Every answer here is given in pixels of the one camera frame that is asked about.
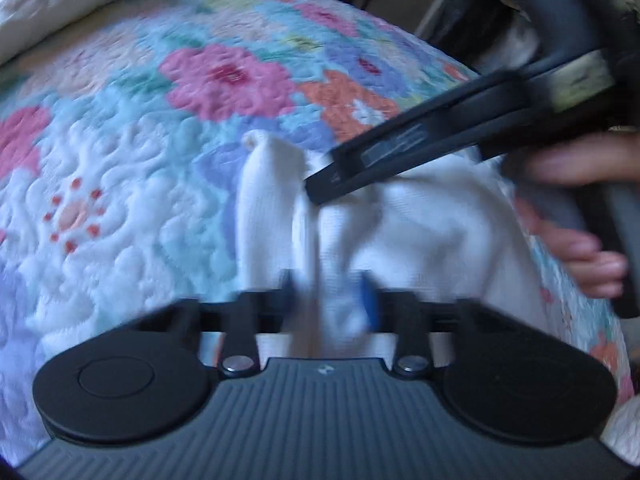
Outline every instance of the circular pad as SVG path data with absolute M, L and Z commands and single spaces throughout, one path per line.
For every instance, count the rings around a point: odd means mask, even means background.
M 135 395 L 154 380 L 154 369 L 133 357 L 110 357 L 89 363 L 80 371 L 82 388 L 96 396 L 116 399 Z
M 545 335 L 478 336 L 444 374 L 443 390 L 467 423 L 520 444 L 593 434 L 616 401 L 610 372 Z
M 167 334 L 116 330 L 47 362 L 33 398 L 56 436 L 132 444 L 167 433 L 206 402 L 209 375 Z

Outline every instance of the red dot pattern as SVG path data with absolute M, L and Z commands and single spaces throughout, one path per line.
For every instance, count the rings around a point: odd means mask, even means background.
M 67 240 L 65 242 L 66 254 L 73 253 L 77 248 L 78 248 L 78 244 L 76 244 L 73 240 Z
M 89 236 L 95 238 L 100 234 L 100 226 L 97 224 L 91 224 L 86 231 L 89 233 Z

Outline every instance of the orange flower pattern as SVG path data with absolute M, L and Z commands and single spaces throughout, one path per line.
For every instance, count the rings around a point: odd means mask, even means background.
M 599 338 L 600 342 L 589 351 L 589 354 L 615 374 L 618 371 L 618 347 L 613 341 L 607 342 L 603 333 L 600 333 Z
M 324 107 L 322 120 L 334 129 L 338 142 L 346 142 L 399 113 L 391 99 L 363 88 L 337 70 L 325 70 L 326 82 L 298 85 L 306 98 Z

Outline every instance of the floral quilt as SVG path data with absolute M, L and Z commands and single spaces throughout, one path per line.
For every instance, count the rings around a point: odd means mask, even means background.
M 16 464 L 47 438 L 44 360 L 236 290 L 242 134 L 327 150 L 473 76 L 333 0 L 119 0 L 1 67 L 0 454 Z M 534 254 L 559 335 L 628 398 L 607 307 Z

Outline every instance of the black tongs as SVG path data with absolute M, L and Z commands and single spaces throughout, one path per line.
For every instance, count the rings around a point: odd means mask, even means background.
M 602 128 L 638 125 L 635 16 L 611 0 L 515 1 L 540 36 L 542 57 L 479 77 L 337 146 L 330 152 L 333 163 L 306 180 L 309 199 L 321 205 L 473 145 L 488 159 Z M 588 229 L 605 250 L 628 257 L 625 292 L 613 307 L 620 317 L 639 317 L 638 189 L 597 184 L 569 192 L 575 213 L 567 227 Z

